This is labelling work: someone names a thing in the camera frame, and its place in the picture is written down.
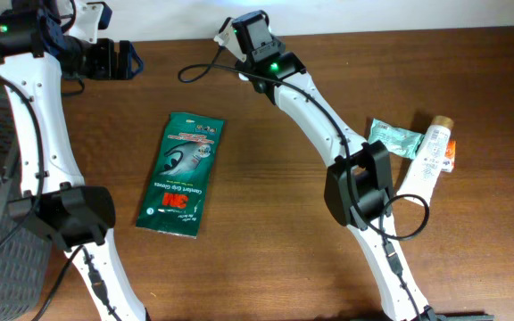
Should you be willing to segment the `green 3M gloves packet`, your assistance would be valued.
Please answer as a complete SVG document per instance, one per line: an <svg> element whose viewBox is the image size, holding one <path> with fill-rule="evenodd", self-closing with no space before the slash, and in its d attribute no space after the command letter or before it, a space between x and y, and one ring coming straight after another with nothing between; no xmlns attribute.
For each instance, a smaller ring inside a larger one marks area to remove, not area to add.
<svg viewBox="0 0 514 321"><path fill-rule="evenodd" d="M223 119L171 113L136 227L167 235L198 236L225 124Z"/></svg>

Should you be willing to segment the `light green wipes pack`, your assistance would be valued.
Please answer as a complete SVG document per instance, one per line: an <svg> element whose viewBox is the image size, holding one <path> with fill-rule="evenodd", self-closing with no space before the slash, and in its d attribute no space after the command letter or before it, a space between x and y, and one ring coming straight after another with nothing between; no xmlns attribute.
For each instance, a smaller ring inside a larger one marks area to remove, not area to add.
<svg viewBox="0 0 514 321"><path fill-rule="evenodd" d="M396 128L379 119L373 119L368 142L381 141L386 149L403 158L413 160L423 142L424 135L404 128Z"/></svg>

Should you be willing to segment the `white cream tube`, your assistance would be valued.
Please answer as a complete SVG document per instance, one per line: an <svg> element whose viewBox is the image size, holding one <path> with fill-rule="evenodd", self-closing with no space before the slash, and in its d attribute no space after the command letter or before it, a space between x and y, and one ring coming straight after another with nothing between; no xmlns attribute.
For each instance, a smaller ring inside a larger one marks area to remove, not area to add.
<svg viewBox="0 0 514 321"><path fill-rule="evenodd" d="M437 179L442 170L445 152L450 141L454 121L435 116L420 144L415 159L410 163L397 192L418 205L430 204Z"/></svg>

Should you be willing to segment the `orange Kleenex tissue pack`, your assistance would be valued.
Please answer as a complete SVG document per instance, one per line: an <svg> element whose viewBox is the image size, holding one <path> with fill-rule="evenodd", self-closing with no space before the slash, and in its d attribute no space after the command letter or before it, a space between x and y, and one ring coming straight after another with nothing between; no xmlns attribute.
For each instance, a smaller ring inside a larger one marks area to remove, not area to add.
<svg viewBox="0 0 514 321"><path fill-rule="evenodd" d="M451 140L446 147L444 160L442 162L442 171L451 173L455 167L456 141Z"/></svg>

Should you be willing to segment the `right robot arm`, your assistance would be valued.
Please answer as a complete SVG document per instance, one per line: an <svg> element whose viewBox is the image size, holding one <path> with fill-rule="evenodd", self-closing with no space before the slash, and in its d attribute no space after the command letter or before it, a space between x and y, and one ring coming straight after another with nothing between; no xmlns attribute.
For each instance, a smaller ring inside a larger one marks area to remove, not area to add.
<svg viewBox="0 0 514 321"><path fill-rule="evenodd" d="M361 245L376 279L387 320L442 320L411 275L398 235L390 156L350 129L317 90L299 58L272 34L264 11L228 19L215 37L237 59L236 71L285 112L312 142L327 167L324 198L336 222Z"/></svg>

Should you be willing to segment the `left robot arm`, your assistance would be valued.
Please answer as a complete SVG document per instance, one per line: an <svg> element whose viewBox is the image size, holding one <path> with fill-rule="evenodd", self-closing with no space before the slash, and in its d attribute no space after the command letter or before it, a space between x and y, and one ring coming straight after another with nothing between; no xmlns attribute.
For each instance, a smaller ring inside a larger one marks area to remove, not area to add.
<svg viewBox="0 0 514 321"><path fill-rule="evenodd" d="M62 107L65 80L130 80L143 70L130 42L99 37L111 17L103 1L15 1L0 13L0 82L21 157L21 195L8 210L65 254L101 319L146 320L115 246L113 199L82 176Z"/></svg>

